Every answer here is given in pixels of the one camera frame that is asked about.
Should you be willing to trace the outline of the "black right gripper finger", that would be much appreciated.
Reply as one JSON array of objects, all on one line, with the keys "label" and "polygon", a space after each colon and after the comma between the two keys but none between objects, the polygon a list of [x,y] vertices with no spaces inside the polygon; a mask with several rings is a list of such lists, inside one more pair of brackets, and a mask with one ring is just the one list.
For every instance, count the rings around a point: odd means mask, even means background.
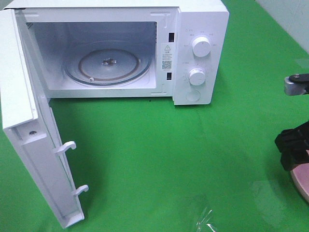
[{"label": "black right gripper finger", "polygon": [[301,164],[309,162],[309,122],[294,128],[283,130],[275,139],[281,153],[281,164],[291,171]]}]

